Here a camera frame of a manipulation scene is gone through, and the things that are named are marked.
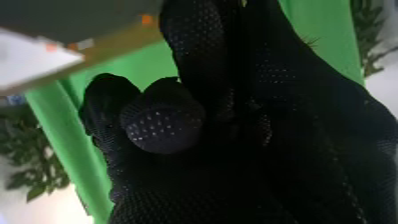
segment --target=green leaf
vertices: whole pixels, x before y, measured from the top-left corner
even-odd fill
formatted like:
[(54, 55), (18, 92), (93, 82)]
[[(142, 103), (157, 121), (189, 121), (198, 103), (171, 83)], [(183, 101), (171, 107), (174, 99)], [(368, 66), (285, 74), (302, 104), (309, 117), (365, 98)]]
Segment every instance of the green leaf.
[(43, 195), (45, 192), (47, 192), (47, 187), (43, 185), (38, 185), (29, 191), (27, 202), (31, 202)]
[(15, 190), (18, 188), (22, 188), (22, 186), (27, 185), (27, 178), (25, 178), (25, 172), (20, 172), (16, 173), (13, 176), (11, 176), (11, 182), (6, 186), (6, 189), (7, 190)]

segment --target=textured fingertip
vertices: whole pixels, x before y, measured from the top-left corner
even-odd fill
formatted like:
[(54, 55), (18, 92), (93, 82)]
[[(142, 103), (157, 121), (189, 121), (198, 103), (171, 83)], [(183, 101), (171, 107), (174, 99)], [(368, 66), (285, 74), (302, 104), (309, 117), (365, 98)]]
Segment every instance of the textured fingertip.
[(151, 153), (173, 154), (198, 143), (205, 109), (174, 78), (160, 79), (121, 112), (128, 138)]
[(183, 110), (148, 110), (128, 119), (128, 138), (144, 151), (174, 154), (198, 144), (203, 122), (203, 118)]

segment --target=glove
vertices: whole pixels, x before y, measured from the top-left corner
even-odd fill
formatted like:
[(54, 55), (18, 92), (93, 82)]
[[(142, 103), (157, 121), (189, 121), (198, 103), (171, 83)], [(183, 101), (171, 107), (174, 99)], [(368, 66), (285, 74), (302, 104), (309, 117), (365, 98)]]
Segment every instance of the glove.
[[(110, 222), (397, 223), (395, 118), (302, 43), (278, 1), (242, 7), (169, 0), (160, 29), (183, 86), (162, 81), (144, 96), (110, 76), (107, 88), (95, 80), (86, 91), (80, 117), (114, 182)], [(183, 96), (157, 94), (176, 88)], [(174, 126), (189, 127), (189, 113), (199, 128), (183, 141), (171, 130), (164, 147), (132, 134), (151, 129), (134, 125), (166, 110), (158, 102), (180, 114)]]

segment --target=finger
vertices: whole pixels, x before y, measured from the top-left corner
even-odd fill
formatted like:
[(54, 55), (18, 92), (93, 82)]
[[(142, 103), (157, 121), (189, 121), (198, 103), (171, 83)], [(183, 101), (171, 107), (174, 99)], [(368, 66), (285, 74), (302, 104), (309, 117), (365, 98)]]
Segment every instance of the finger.
[(205, 109), (176, 78), (160, 79), (121, 113), (128, 138), (141, 149), (174, 154), (190, 149), (201, 137)]
[[(302, 183), (311, 183), (320, 176), (317, 172), (311, 174), (313, 171), (331, 168), (324, 176), (340, 175), (340, 178), (333, 183), (333, 178), (318, 179), (318, 185), (324, 186), (309, 184), (306, 188), (313, 188), (311, 192), (317, 192), (317, 188), (347, 192), (340, 197), (329, 191), (318, 194), (331, 204), (338, 203), (338, 199), (349, 203), (329, 207), (340, 219), (356, 219), (354, 216), (343, 218), (340, 212), (347, 210), (373, 222), (384, 220), (384, 223), (395, 223), (395, 162), (391, 153), (386, 153), (395, 151), (395, 118), (365, 88), (343, 78), (302, 43), (278, 1), (249, 1), (244, 16), (251, 38), (247, 91), (267, 105), (272, 115), (272, 145), (276, 149), (285, 149), (278, 159), (281, 167), (295, 167), (292, 176), (306, 173)], [(309, 142), (318, 142), (317, 146), (308, 145)], [(288, 177), (288, 173), (281, 172), (279, 175)], [(288, 191), (281, 188), (283, 197)], [(295, 201), (294, 197), (292, 194), (288, 203)], [(292, 206), (297, 206), (297, 211), (304, 209), (301, 205)]]
[(231, 16), (221, 12), (219, 6), (221, 1), (171, 0), (160, 15), (160, 30), (173, 49), (182, 82), (210, 117), (226, 114), (224, 108), (231, 107), (230, 75), (235, 72), (228, 54)]
[(102, 74), (86, 89), (80, 119), (87, 134), (103, 152), (109, 176), (114, 183), (112, 200), (130, 183), (132, 170), (148, 167), (150, 155), (132, 143), (119, 124), (125, 105), (141, 95), (139, 88), (125, 77)]

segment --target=white wall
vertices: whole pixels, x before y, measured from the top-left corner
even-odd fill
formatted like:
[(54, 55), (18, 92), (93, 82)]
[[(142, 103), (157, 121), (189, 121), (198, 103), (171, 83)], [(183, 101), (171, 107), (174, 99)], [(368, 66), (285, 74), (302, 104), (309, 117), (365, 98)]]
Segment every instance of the white wall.
[(93, 224), (73, 186), (27, 204), (27, 190), (4, 190), (11, 171), (13, 168), (0, 158), (0, 224)]
[[(398, 10), (395, 0), (384, 1), (386, 27), (382, 30), (382, 39), (377, 51), (386, 51), (398, 45)], [(366, 80), (366, 87), (373, 97), (382, 101), (395, 116), (398, 117), (398, 52), (395, 52), (381, 61), (386, 70)]]

